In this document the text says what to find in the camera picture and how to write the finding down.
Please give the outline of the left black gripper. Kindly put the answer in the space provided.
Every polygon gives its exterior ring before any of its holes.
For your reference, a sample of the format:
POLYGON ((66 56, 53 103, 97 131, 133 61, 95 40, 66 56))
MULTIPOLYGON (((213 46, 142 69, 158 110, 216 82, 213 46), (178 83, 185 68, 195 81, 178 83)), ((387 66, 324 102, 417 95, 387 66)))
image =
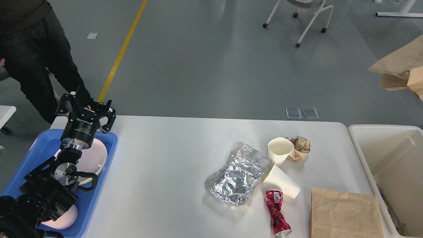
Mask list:
POLYGON ((98 129, 104 134, 111 130, 116 114, 115 109, 111 107, 111 99, 106 104, 96 101, 94 104, 94 116, 92 113, 84 112, 79 90, 80 86, 76 91, 63 94, 60 97, 56 116, 68 117, 68 122, 60 138, 61 143, 66 147, 75 145, 78 150, 82 150, 91 148, 98 129), (101 119, 103 118, 107 118, 105 124, 101 124, 101 119))

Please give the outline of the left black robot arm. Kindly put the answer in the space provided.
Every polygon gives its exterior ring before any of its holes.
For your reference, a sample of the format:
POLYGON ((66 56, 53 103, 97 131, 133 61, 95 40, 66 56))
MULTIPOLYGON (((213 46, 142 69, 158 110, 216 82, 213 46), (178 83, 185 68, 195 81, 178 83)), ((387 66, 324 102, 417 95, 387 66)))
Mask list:
POLYGON ((60 232, 38 226, 70 211, 78 200, 75 191, 96 189, 98 176, 80 170, 77 164, 83 150, 91 148, 97 130, 104 134, 111 130, 116 118, 111 104, 108 100, 106 104, 85 106, 78 92, 62 95, 56 114, 66 116, 68 121, 60 138, 60 151, 25 175, 18 198, 1 196, 2 238, 63 237, 60 232))

